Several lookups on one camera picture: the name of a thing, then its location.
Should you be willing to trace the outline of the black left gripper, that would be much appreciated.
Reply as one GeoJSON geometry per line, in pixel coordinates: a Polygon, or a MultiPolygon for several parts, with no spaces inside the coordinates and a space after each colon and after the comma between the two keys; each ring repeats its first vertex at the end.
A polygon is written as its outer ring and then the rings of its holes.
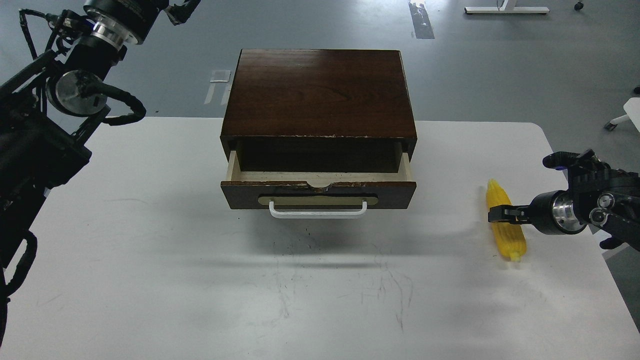
{"type": "Polygon", "coordinates": [[[201,0],[184,0],[182,4],[169,5],[167,0],[87,0],[83,10],[90,18],[109,18],[128,30],[130,42],[144,43],[159,13],[165,14],[174,26],[188,22],[201,0]]]}

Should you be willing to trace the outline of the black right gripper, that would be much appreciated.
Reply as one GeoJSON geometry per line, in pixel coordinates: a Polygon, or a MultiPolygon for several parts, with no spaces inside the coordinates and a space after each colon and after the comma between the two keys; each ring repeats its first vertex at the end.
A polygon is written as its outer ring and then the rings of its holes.
{"type": "Polygon", "coordinates": [[[542,193],[530,205],[501,204],[487,212],[489,223],[531,224],[546,235],[576,235],[587,228],[574,212],[568,191],[542,193]]]}

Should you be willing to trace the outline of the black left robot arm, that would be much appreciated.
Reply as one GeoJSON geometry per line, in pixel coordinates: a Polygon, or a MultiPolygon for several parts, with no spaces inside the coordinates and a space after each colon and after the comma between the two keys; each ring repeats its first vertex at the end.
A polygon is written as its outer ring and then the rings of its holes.
{"type": "Polygon", "coordinates": [[[1,333],[11,296],[37,255],[30,230],[50,190],[66,184],[92,155],[86,143],[102,124],[130,125],[147,114],[143,103],[105,83],[124,59],[126,43],[142,44],[160,13],[185,23],[198,0],[88,0],[85,14],[32,9],[18,12],[32,62],[0,92],[1,333]]]}

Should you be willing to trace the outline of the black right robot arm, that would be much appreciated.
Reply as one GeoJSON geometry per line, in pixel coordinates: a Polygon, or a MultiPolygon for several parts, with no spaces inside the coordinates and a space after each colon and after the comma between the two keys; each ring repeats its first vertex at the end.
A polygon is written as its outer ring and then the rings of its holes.
{"type": "Polygon", "coordinates": [[[554,152],[542,164],[567,171],[567,189],[538,194],[528,205],[492,205],[489,223],[530,224],[547,235],[576,235],[592,225],[609,234],[602,249],[627,244],[639,250],[638,173],[610,167],[592,149],[554,152]]]}

